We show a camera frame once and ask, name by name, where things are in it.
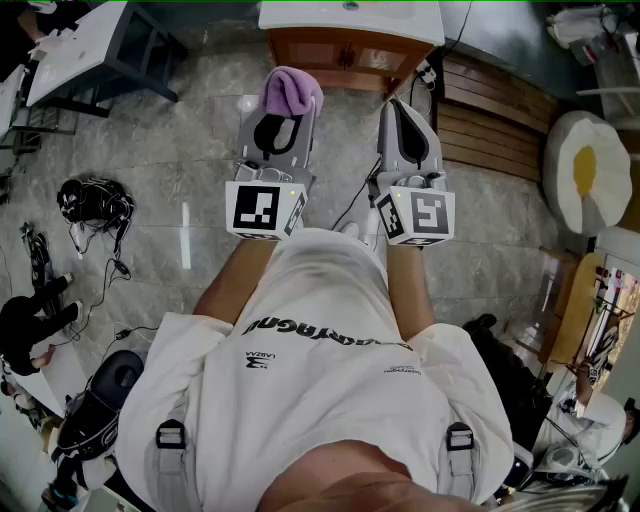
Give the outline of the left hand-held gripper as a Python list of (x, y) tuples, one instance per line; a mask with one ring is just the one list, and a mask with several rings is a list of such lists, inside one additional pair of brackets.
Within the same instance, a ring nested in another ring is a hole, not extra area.
[[(275, 136), (275, 116), (254, 110), (242, 123), (236, 166), (225, 183), (226, 230), (245, 240), (282, 241), (303, 227), (302, 213), (316, 181), (306, 169), (313, 146), (316, 101), (301, 116), (284, 118)], [(258, 163), (294, 169), (285, 172)]]

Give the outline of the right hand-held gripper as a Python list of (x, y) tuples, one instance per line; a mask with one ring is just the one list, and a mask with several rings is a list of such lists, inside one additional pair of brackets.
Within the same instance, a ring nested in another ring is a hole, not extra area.
[[(370, 209), (380, 217), (378, 242), (426, 247), (451, 240), (455, 194), (447, 189), (440, 139), (413, 107), (389, 100), (380, 113), (378, 152), (383, 171), (367, 179)], [(401, 171), (409, 169), (430, 170)]]

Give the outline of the purple cloth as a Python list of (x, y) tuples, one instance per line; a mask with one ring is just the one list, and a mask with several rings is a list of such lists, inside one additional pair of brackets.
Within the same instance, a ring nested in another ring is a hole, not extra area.
[(309, 73), (298, 68), (278, 66), (269, 73), (260, 101), (266, 114), (293, 118), (312, 110), (319, 115), (324, 94), (318, 81)]

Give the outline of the person's right forearm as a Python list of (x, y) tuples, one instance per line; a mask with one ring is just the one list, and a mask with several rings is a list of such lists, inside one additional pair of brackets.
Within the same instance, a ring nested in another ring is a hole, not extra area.
[(401, 339), (408, 342), (436, 323), (421, 251), (387, 246), (388, 292)]

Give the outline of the person's left forearm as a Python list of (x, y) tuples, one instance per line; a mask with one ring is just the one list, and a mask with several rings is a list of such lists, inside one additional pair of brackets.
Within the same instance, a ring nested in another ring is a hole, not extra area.
[(261, 280), (277, 243), (242, 240), (198, 300), (194, 315), (235, 325)]

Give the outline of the wooden vanity cabinet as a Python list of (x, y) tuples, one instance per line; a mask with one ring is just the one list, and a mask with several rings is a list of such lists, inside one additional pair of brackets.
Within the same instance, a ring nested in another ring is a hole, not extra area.
[(371, 72), (357, 72), (349, 69), (343, 71), (329, 70), (304, 70), (312, 75), (323, 88), (341, 88), (363, 90), (381, 93), (384, 99), (389, 99), (397, 89), (413, 76), (416, 67), (425, 60), (438, 46), (428, 43), (403, 38), (399, 36), (339, 28), (280, 28), (268, 29), (267, 40), (276, 65), (274, 41), (278, 39), (291, 39), (297, 41), (338, 41), (349, 40), (357, 43), (372, 43), (374, 46), (394, 46), (410, 52), (407, 59), (409, 69), (400, 77), (373, 74)]

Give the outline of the wooden slat panel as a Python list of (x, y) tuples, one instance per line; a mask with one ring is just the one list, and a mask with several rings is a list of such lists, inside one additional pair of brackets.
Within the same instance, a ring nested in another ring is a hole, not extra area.
[(461, 53), (443, 58), (435, 125), (448, 161), (541, 180), (547, 135), (559, 117), (552, 96)]

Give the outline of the fried egg shaped cushion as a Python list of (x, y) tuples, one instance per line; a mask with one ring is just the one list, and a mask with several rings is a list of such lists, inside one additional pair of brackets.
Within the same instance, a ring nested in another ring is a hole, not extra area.
[(631, 200), (630, 155), (603, 119), (568, 112), (549, 131), (542, 185), (551, 211), (569, 231), (595, 237), (622, 219)]

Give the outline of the black white patterned bag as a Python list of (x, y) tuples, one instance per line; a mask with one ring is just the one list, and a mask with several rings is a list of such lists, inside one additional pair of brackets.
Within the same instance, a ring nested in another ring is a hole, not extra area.
[(104, 178), (69, 179), (57, 192), (57, 204), (70, 223), (119, 222), (129, 219), (135, 204), (124, 187)]

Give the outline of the white plastic bag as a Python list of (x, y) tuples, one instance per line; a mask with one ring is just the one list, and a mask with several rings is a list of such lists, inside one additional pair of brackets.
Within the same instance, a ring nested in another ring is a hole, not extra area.
[(600, 19), (606, 11), (604, 4), (592, 7), (563, 9), (547, 18), (546, 31), (563, 49), (583, 39), (592, 39), (604, 32)]

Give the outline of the white folding table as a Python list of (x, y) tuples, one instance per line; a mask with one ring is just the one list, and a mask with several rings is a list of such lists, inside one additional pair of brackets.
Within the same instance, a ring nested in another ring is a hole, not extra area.
[(640, 132), (640, 27), (624, 24), (592, 67), (596, 84), (576, 95), (597, 98), (604, 119), (617, 130)]

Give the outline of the wooden side table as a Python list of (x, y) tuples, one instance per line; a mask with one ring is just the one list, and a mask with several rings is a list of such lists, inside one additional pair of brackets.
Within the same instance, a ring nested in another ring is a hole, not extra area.
[(587, 253), (581, 260), (569, 253), (542, 248), (541, 251), (559, 264), (560, 284), (557, 299), (537, 359), (554, 372), (559, 365), (575, 363), (584, 345), (597, 295), (603, 257)]

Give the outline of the person's white t-shirt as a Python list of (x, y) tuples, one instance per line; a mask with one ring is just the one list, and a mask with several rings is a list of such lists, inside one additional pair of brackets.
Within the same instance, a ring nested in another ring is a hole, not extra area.
[(469, 334), (405, 342), (387, 258), (316, 228), (277, 243), (235, 325), (164, 316), (121, 410), (116, 459), (158, 512), (256, 512), (274, 479), (339, 441), (378, 447), (431, 492), (481, 506), (513, 461)]

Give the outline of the black grey backpack unit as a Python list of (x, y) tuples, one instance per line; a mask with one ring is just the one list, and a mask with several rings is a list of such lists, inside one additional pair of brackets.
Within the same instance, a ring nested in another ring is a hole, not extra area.
[(143, 370), (143, 360), (133, 351), (109, 355), (67, 403), (51, 459), (87, 461), (104, 454), (116, 440), (120, 411)]

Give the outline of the white top dark frame table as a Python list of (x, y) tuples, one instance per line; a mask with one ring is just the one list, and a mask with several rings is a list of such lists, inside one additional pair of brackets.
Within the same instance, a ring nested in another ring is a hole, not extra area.
[(169, 81), (187, 54), (138, 4), (109, 1), (79, 18), (74, 30), (44, 51), (26, 105), (107, 118), (110, 109), (103, 102), (138, 90), (176, 103), (179, 97)]

